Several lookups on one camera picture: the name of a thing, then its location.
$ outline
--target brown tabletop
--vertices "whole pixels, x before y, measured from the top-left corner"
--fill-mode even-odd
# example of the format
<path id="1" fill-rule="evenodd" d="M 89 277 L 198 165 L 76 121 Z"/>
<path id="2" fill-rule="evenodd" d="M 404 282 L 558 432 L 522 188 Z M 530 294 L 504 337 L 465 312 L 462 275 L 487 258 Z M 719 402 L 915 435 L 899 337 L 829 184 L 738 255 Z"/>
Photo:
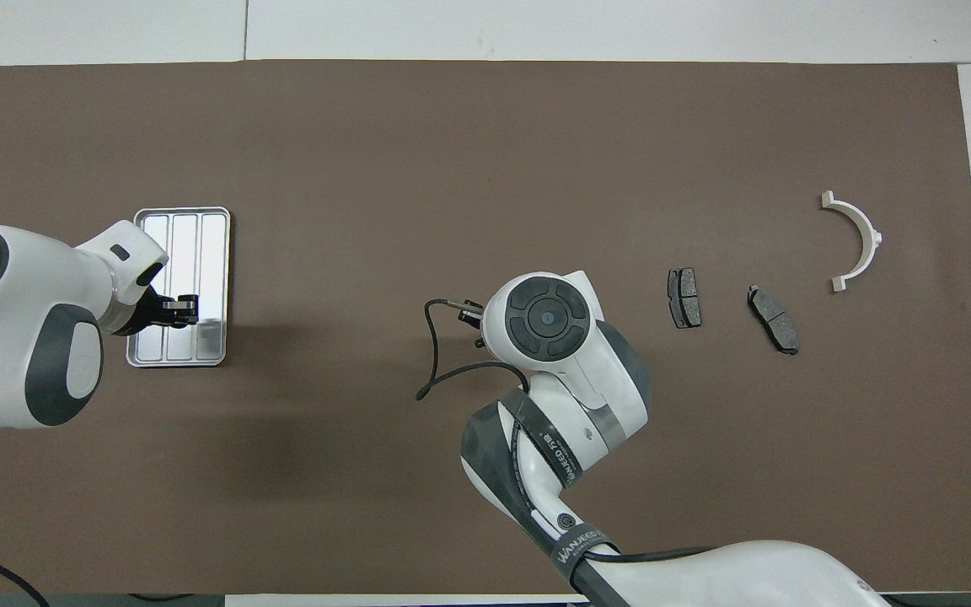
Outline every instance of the brown tabletop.
<path id="1" fill-rule="evenodd" d="M 820 211 L 833 189 L 885 242 Z M 234 216 L 220 368 L 137 369 L 0 432 L 0 562 L 44 592 L 565 592 L 422 403 L 421 304 L 583 269 L 648 426 L 566 495 L 629 552 L 786 539 L 971 590 L 971 192 L 953 66 L 240 62 L 0 68 L 0 223 L 78 244 Z M 704 326 L 666 276 L 693 266 Z M 792 315 L 786 357 L 748 285 Z M 442 369 L 479 360 L 438 319 Z M 0 591 L 11 591 L 0 579 Z"/>

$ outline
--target metal tray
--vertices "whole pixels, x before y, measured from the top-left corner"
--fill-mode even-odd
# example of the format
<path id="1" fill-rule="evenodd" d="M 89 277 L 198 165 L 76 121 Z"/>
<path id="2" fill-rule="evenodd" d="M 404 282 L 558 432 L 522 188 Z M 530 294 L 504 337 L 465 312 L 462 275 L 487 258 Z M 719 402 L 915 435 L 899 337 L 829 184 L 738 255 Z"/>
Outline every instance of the metal tray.
<path id="1" fill-rule="evenodd" d="M 227 354 L 231 212 L 223 207 L 143 208 L 134 223 L 169 255 L 152 287 L 159 295 L 200 296 L 196 326 L 151 326 L 126 338 L 135 368 L 216 366 Z"/>

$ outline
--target brake pad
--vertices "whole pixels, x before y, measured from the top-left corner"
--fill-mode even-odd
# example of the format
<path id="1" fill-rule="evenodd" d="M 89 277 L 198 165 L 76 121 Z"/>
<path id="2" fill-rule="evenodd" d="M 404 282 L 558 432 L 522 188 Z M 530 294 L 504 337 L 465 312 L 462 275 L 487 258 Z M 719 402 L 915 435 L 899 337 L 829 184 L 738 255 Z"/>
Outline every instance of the brake pad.
<path id="1" fill-rule="evenodd" d="M 759 288 L 758 284 L 753 284 L 748 290 L 748 306 L 751 307 L 759 322 L 763 323 L 775 348 L 779 352 L 794 357 L 801 348 L 801 343 L 797 338 L 797 328 L 793 326 L 793 319 L 789 318 L 781 303 L 778 303 L 778 300 L 765 289 Z"/>
<path id="2" fill-rule="evenodd" d="M 701 326 L 699 294 L 695 288 L 695 270 L 673 268 L 669 270 L 669 311 L 677 328 Z"/>

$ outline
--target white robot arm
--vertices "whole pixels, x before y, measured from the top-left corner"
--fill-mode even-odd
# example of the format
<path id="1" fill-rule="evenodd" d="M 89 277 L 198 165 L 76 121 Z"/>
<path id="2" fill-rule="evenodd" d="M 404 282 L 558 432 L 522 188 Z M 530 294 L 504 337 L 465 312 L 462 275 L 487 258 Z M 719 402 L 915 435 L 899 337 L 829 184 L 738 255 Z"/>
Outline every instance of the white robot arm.
<path id="1" fill-rule="evenodd" d="M 462 320 L 477 321 L 498 360 L 538 372 L 529 378 L 528 393 L 513 389 L 470 418 L 463 468 L 482 496 L 523 527 L 591 603 L 886 606 L 833 557 L 797 543 L 622 556 L 560 499 L 564 488 L 643 427 L 651 404 L 646 368 L 604 321 L 586 274 L 524 274 L 480 314 L 473 306 L 455 307 L 464 309 Z"/>
<path id="2" fill-rule="evenodd" d="M 0 226 L 0 427 L 77 415 L 103 370 L 100 333 L 196 322 L 196 297 L 171 303 L 149 287 L 166 262 L 124 220 L 76 249 Z"/>

